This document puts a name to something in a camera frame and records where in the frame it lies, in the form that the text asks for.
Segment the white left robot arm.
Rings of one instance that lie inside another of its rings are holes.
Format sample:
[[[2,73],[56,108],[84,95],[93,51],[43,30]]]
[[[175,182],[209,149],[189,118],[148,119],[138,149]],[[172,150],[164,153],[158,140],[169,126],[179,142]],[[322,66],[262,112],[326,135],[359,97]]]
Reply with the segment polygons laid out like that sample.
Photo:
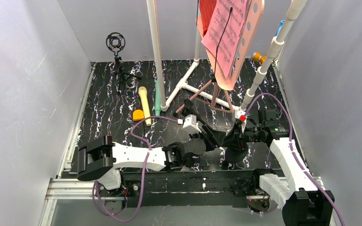
[[[104,136],[82,145],[77,156],[77,179],[98,181],[107,190],[121,186],[120,168],[145,168],[152,171],[178,171],[191,168],[204,153],[220,147],[226,132],[204,124],[177,122],[188,132],[188,142],[174,142],[165,147],[142,148],[126,146]]]

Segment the black tripod shock mount stand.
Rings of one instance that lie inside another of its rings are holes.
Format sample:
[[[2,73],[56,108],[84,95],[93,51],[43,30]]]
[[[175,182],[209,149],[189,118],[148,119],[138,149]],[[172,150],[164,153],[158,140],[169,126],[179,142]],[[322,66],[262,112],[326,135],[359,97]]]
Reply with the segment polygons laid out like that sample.
[[[125,47],[125,37],[120,34],[119,32],[112,32],[106,37],[106,47],[114,53],[114,60],[115,60],[115,66],[117,67],[116,74],[119,77],[118,80],[118,88],[117,88],[117,95],[121,95],[121,85],[126,85],[126,82],[130,78],[136,78],[138,80],[141,80],[142,78],[140,76],[137,76],[135,74],[127,73],[122,64],[122,58],[119,56],[119,52],[121,52]]]

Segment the black round-base mic stand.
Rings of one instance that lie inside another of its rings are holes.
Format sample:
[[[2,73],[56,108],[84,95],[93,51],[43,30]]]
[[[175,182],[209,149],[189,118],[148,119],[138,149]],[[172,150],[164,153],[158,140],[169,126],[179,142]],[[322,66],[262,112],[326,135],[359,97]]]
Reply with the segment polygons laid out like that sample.
[[[194,155],[202,155],[203,152],[222,147],[226,149],[225,160],[229,163],[237,163],[245,158],[248,146],[243,131],[243,121],[237,119],[228,133],[214,130],[201,120],[200,115],[193,110],[193,103],[189,99],[184,100],[181,114],[185,117],[185,130],[192,127],[195,121],[202,123],[201,127],[198,126],[189,133],[191,141],[187,144],[193,147]]]

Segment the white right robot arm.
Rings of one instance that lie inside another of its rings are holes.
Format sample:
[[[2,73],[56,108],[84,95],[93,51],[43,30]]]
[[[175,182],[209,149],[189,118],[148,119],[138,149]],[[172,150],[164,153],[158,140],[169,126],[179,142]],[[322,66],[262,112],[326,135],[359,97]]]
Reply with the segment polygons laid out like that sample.
[[[286,226],[329,226],[333,213],[334,196],[324,190],[311,176],[300,157],[290,130],[279,130],[272,110],[264,110],[260,124],[246,127],[244,111],[234,113],[235,124],[229,131],[223,147],[229,163],[242,161],[248,142],[263,142],[276,157],[286,178],[285,185],[270,169],[256,169],[248,182],[248,189],[262,190],[282,211]]]

